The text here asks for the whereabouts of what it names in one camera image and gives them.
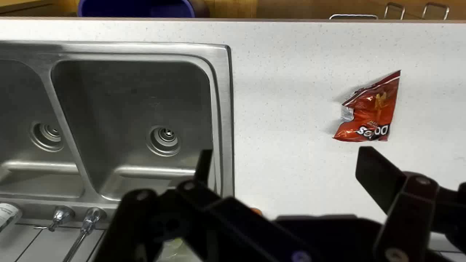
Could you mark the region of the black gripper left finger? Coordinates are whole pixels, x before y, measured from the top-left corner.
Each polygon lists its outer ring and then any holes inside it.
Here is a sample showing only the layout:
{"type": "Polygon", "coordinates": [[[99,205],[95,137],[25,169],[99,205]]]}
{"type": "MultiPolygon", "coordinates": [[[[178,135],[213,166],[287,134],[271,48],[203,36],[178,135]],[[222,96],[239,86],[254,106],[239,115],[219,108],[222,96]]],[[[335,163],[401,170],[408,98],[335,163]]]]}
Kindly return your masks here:
{"type": "Polygon", "coordinates": [[[95,262],[156,262],[181,239],[203,262],[316,262],[309,245],[207,186],[213,153],[200,153],[196,173],[177,188],[126,194],[95,262]]]}

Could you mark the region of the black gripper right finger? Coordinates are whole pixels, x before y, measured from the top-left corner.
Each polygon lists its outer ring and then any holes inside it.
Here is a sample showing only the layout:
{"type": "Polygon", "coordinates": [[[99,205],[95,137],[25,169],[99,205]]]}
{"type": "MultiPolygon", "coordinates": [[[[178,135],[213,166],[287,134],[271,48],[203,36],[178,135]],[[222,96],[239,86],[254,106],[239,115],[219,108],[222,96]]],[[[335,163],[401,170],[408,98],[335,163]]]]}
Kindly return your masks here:
{"type": "Polygon", "coordinates": [[[449,262],[429,245],[443,234],[466,252],[466,183],[456,189],[415,172],[401,170],[372,146],[359,149],[356,179],[386,214],[376,234],[378,262],[449,262]]]}

